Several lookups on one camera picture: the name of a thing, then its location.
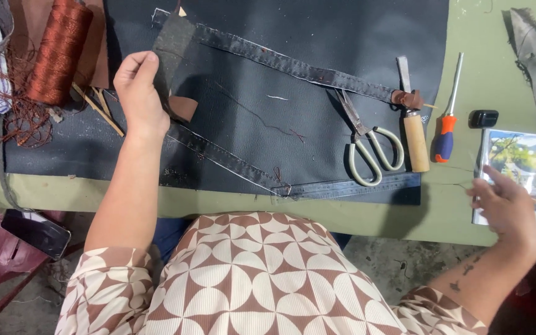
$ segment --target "brown leather piece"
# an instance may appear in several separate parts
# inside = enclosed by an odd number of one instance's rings
[[[423,107],[423,98],[419,95],[418,89],[413,89],[411,93],[406,93],[397,89],[392,92],[390,102],[397,105],[403,105],[410,110],[421,110]]]
[[[168,97],[168,106],[171,109],[168,111],[171,118],[189,122],[194,116],[198,102],[183,96],[171,95]]]
[[[37,51],[47,26],[53,0],[9,0],[14,17],[10,45],[20,57]],[[102,0],[84,0],[94,17],[80,56],[74,81],[81,87],[109,88],[107,28]]]

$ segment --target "concrete floor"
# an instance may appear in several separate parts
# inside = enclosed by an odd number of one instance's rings
[[[71,217],[74,238],[84,238],[91,213]],[[377,285],[385,300],[393,305],[413,287],[479,251],[480,247],[447,243],[403,241],[353,236],[344,254]],[[64,281],[75,269],[80,253],[52,263],[39,273],[0,314],[0,335],[54,333],[61,310]],[[20,278],[0,285],[0,298]]]

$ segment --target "shirt sleeve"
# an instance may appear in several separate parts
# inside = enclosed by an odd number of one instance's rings
[[[71,276],[56,335],[134,334],[154,288],[145,250],[101,248],[84,253]]]
[[[391,306],[409,334],[486,335],[487,327],[468,310],[427,286],[414,288]]]

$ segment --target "scissors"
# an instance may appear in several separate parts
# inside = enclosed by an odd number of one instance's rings
[[[338,89],[336,90],[336,92],[338,95],[338,99],[341,101],[342,107],[344,108],[344,111],[346,112],[346,116],[348,116],[354,128],[353,139],[351,141],[351,145],[349,146],[349,154],[348,154],[348,165],[351,168],[351,173],[353,174],[353,177],[359,184],[363,186],[376,186],[382,181],[382,170],[379,168],[379,166],[377,165],[376,161],[373,159],[369,151],[361,143],[360,141],[361,136],[365,134],[369,136],[369,138],[371,139],[373,143],[373,146],[376,149],[375,151],[376,151],[377,156],[382,160],[383,166],[389,171],[396,171],[403,165],[403,162],[404,162],[403,145],[401,144],[400,140],[395,134],[393,134],[390,131],[387,131],[384,128],[373,127],[369,129],[366,126],[364,126],[361,123],[361,120],[359,120],[359,115],[357,114],[355,107],[353,107],[353,103],[351,102],[351,99],[348,97],[348,94],[346,94],[345,90],[341,90],[342,95],[341,93],[338,92]],[[394,144],[396,149],[398,149],[398,160],[395,166],[392,166],[390,162],[388,161],[388,159],[386,158],[386,155],[384,155],[382,151],[382,147],[377,141],[377,138],[375,135],[376,132],[387,136],[390,139],[390,141]],[[365,157],[365,159],[368,161],[368,164],[375,171],[376,173],[375,180],[365,181],[363,178],[361,178],[361,176],[357,172],[357,168],[355,166],[355,147],[359,148],[359,151],[361,152],[363,157]]]

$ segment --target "black leather sheet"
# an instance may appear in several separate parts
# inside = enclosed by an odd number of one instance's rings
[[[151,22],[154,9],[171,11],[175,4],[105,3],[111,74],[129,53],[152,48],[160,31]],[[388,87],[399,87],[395,57],[406,55],[412,87],[421,90],[426,103],[435,101],[444,60],[447,1],[182,0],[181,5],[193,23]],[[332,91],[197,43],[190,43],[184,57],[172,89],[199,102],[187,125],[192,131],[265,172],[280,171],[279,177],[290,184],[350,178],[346,158],[351,129]],[[365,96],[352,94],[351,99],[366,126],[401,134],[399,111]],[[124,128],[119,104],[110,98],[107,102]],[[388,140],[382,137],[381,143],[391,155]],[[87,109],[55,124],[53,141],[41,148],[7,144],[7,172],[108,180],[121,144],[113,128]],[[359,159],[357,165],[363,175],[371,174]],[[267,194],[168,139],[160,185]],[[354,200],[418,204],[419,188]]]

